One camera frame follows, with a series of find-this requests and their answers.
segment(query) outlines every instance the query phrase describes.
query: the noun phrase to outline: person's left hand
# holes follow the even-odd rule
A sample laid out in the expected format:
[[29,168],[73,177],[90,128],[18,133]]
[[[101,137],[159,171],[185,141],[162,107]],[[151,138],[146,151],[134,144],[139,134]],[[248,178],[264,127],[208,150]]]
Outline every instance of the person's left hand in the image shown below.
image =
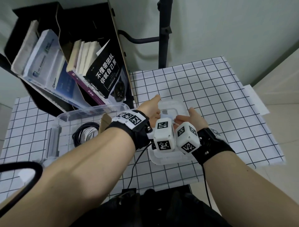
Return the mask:
[[155,127],[156,121],[160,118],[160,110],[158,108],[158,102],[160,99],[160,95],[156,95],[151,100],[145,101],[137,108],[137,110],[149,117],[150,126],[152,128]]

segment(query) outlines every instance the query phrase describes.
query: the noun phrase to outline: checkered tablecloth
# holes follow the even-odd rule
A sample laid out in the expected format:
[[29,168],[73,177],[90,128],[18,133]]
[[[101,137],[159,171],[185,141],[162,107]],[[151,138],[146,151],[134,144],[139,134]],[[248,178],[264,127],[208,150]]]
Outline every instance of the checkered tablecloth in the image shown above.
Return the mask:
[[[159,94],[163,101],[175,99],[183,102],[186,109],[194,107],[252,168],[285,160],[265,121],[223,56],[165,69],[133,72],[130,78],[138,104]],[[41,160],[45,156],[47,133],[53,120],[54,117],[39,110],[30,97],[17,99],[0,163]],[[61,154],[73,148],[62,144],[63,141],[65,139],[60,140]],[[140,152],[136,152],[108,198],[127,188]],[[0,202],[23,186],[18,172],[1,174]],[[162,190],[202,179],[202,169],[196,161],[159,166],[151,162],[145,152],[136,165],[130,187],[143,193],[149,188]]]

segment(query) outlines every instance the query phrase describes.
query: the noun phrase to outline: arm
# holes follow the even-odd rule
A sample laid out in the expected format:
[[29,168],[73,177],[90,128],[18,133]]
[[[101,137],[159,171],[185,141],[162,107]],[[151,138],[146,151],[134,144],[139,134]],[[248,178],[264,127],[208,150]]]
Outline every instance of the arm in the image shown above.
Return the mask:
[[[193,108],[189,113],[190,117],[177,116],[175,122],[189,121],[197,131],[208,127]],[[217,207],[232,226],[299,226],[299,205],[235,153],[221,152],[204,168]]]
[[[159,100],[155,96],[138,110],[152,118],[159,112]],[[0,219],[0,226],[71,225],[103,202],[134,154],[125,131],[107,129],[46,168],[33,189]]]

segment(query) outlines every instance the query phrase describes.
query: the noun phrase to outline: white tablecloth with black grid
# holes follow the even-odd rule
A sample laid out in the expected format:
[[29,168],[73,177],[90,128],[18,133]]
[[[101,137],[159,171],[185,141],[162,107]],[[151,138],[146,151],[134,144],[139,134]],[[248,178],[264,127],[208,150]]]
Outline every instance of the white tablecloth with black grid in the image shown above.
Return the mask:
[[[161,100],[176,99],[184,102],[186,109],[194,107],[252,168],[285,160],[262,116],[223,56],[133,72],[130,78],[138,104],[159,94]],[[0,163],[41,160],[53,120],[53,116],[38,110],[29,97],[17,99]],[[107,199],[127,188],[140,152],[136,152]],[[23,186],[17,173],[16,170],[1,174],[0,202]],[[145,152],[136,165],[130,187],[143,193],[149,188],[163,190],[202,179],[202,169],[196,161],[159,166],[151,162]]]

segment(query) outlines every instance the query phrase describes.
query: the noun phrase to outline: metal frame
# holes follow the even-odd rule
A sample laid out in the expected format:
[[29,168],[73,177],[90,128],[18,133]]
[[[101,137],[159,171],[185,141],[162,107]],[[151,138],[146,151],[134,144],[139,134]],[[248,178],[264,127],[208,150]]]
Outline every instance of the metal frame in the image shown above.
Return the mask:
[[157,3],[160,11],[159,36],[145,39],[134,39],[123,30],[118,30],[119,35],[123,35],[128,41],[135,44],[151,43],[159,41],[159,63],[158,68],[166,68],[169,34],[172,33],[170,28],[171,8],[173,0],[160,0]]

